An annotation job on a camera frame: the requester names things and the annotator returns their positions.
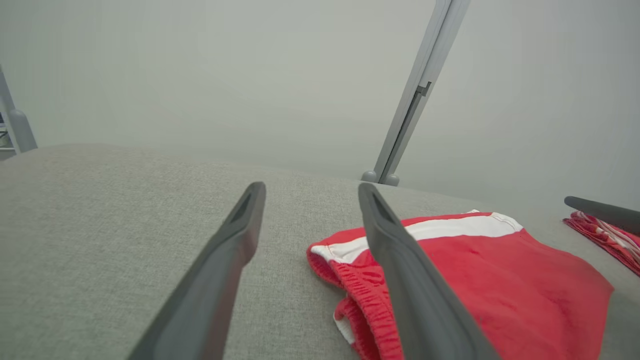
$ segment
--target gray fabric surface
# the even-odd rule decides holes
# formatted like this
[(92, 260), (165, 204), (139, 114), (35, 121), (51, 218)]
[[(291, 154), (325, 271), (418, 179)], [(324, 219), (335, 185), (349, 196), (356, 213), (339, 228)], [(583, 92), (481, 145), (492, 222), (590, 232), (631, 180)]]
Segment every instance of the gray fabric surface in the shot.
[[(252, 181), (266, 183), (267, 202), (225, 358), (357, 358), (332, 320), (343, 294), (313, 274), (305, 251), (362, 225), (358, 181), (107, 145), (49, 147), (0, 162), (0, 358), (126, 357)], [(539, 241), (589, 261), (616, 287), (601, 357), (640, 354), (632, 339), (639, 279), (559, 219), (402, 188), (380, 191), (401, 218), (504, 212)]]

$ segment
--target red fabric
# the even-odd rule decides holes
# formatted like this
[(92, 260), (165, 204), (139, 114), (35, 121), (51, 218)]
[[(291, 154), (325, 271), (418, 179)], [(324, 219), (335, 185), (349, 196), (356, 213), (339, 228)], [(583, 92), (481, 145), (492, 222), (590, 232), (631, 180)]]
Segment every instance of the red fabric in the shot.
[[(596, 218), (585, 215), (580, 211), (576, 211), (571, 214), (571, 218), (566, 218), (563, 222), (569, 225), (572, 229), (578, 231), (580, 234), (584, 235), (587, 239), (596, 243), (611, 256), (618, 259), (618, 261), (631, 269), (631, 271), (636, 273), (636, 275), (640, 276), (640, 263), (638, 262), (638, 259), (634, 257), (631, 251), (617, 243), (611, 234), (603, 231), (603, 229), (598, 226), (598, 220)], [(637, 236), (620, 230), (613, 225), (608, 226), (628, 236), (636, 245), (640, 245), (640, 238)]]
[[(403, 220), (490, 216), (489, 213)], [(370, 251), (352, 263), (327, 261), (312, 247), (347, 243), (364, 229), (341, 231), (312, 244), (307, 259), (325, 281), (347, 291), (334, 317), (349, 319), (353, 348), (365, 360), (402, 359), (382, 268)], [(613, 287), (591, 265), (537, 242), (521, 229), (499, 237), (419, 240), (451, 288), (504, 360), (597, 359)]]

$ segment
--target folded cloth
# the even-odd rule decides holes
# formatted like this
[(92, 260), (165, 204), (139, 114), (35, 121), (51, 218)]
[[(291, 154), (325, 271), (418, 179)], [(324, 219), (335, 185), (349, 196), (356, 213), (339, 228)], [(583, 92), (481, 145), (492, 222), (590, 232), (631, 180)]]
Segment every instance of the folded cloth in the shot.
[[(537, 242), (498, 213), (403, 220), (500, 356), (596, 359), (613, 287), (569, 253)], [(402, 359), (382, 267), (363, 228), (312, 244), (307, 259), (346, 290), (333, 319), (365, 360)]]
[(640, 276), (640, 238), (581, 211), (563, 222)]

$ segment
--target white stripe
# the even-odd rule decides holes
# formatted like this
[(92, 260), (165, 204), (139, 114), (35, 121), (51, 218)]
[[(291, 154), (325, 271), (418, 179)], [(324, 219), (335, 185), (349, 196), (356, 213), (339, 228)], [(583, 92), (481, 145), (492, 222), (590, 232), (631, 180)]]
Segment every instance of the white stripe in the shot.
[[(498, 238), (517, 233), (522, 226), (506, 215), (492, 213), (490, 216), (427, 220), (406, 226), (405, 229), (414, 239), (425, 240), (461, 235)], [(316, 245), (311, 252), (322, 256), (327, 262), (332, 260), (350, 264), (368, 248), (367, 238), (363, 236), (346, 243)]]
[(334, 317), (333, 321), (335, 321), (338, 330), (340, 331), (342, 336), (344, 336), (344, 339), (349, 343), (349, 345), (356, 342), (356, 337), (353, 334), (353, 330), (351, 330), (351, 323), (346, 316), (343, 317), (342, 320), (336, 320)]

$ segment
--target folded red clothing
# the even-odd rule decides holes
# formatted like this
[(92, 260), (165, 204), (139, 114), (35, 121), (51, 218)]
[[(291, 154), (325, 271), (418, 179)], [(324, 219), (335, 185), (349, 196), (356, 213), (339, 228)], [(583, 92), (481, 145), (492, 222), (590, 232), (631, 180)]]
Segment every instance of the folded red clothing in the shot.
[[(498, 213), (402, 223), (503, 359), (597, 359), (613, 287), (584, 260), (537, 242)], [(333, 319), (360, 357), (402, 359), (382, 267), (364, 229), (312, 244), (307, 259), (346, 290)]]
[(640, 238), (581, 211), (563, 222), (640, 276)]

